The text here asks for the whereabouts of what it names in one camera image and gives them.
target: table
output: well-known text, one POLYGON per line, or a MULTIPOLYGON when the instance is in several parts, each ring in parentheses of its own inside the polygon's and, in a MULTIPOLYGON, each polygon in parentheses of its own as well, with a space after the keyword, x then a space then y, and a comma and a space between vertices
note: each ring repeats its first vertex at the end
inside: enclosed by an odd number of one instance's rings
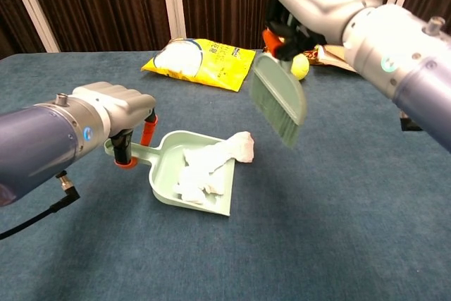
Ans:
MULTIPOLYGON (((140 72, 153 53, 8 57, 1 111, 105 80, 155 96, 152 146, 172 130, 248 130, 255 158, 235 166, 230 218, 160 203, 147 166, 121 170, 97 149, 68 169, 81 199, 0 242, 0 300, 449 298, 450 155, 402 132, 399 110, 368 82, 313 67, 308 117, 287 149, 250 100, 249 77, 234 93, 140 72)), ((62 196, 46 182, 0 208, 0 231, 62 196)))

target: black cable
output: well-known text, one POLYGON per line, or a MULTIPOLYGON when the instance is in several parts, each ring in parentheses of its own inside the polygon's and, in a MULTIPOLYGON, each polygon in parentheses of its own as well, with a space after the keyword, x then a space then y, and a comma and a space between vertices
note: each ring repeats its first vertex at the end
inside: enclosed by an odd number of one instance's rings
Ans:
POLYGON ((66 196, 63 199, 61 199, 57 203, 51 205, 48 209, 43 211, 41 214, 38 214, 35 217, 31 218, 30 220, 27 220, 26 222, 21 223, 20 225, 12 228, 6 232, 1 233, 0 240, 6 239, 6 238, 24 230, 25 228, 31 226, 32 224, 37 223, 39 220, 42 220, 46 216, 48 216, 52 213, 56 213, 60 209, 67 207, 69 204, 71 204, 72 202, 74 202, 75 200, 80 198, 75 187, 68 188, 64 192, 66 193, 66 196))

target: tennis ball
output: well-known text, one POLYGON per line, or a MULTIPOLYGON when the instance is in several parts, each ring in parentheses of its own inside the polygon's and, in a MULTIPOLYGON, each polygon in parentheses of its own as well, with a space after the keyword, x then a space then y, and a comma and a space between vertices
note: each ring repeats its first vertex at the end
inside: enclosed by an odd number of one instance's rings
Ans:
POLYGON ((310 69, 309 59, 304 54, 298 54, 293 59, 291 66, 291 73, 293 73, 298 80, 302 80, 306 77, 310 69))

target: dustpan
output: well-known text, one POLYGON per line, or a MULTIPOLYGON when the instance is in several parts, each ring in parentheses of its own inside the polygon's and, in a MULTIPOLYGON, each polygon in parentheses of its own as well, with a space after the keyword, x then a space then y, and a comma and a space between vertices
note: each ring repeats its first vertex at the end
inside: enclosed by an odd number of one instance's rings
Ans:
MULTIPOLYGON (((149 183, 159 201, 177 207, 230 216, 234 159, 228 160, 216 170, 216 174, 223 178, 223 195, 205 194, 207 202, 195 204, 181 200, 180 195, 173 191, 174 185, 178 182, 179 173, 186 166, 183 150, 199 149, 220 141, 223 140, 186 130, 176 130, 166 134, 156 148, 132 143, 132 156, 140 164, 151 166, 149 183)), ((114 156, 111 140, 105 142, 104 148, 107 154, 114 156)))

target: yellow snack bag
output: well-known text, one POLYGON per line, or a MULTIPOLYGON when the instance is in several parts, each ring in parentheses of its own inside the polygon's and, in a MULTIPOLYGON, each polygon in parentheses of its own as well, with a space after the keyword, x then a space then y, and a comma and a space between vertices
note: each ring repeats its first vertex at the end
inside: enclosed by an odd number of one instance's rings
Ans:
POLYGON ((255 54, 207 39, 173 39, 141 70, 238 92, 255 54))

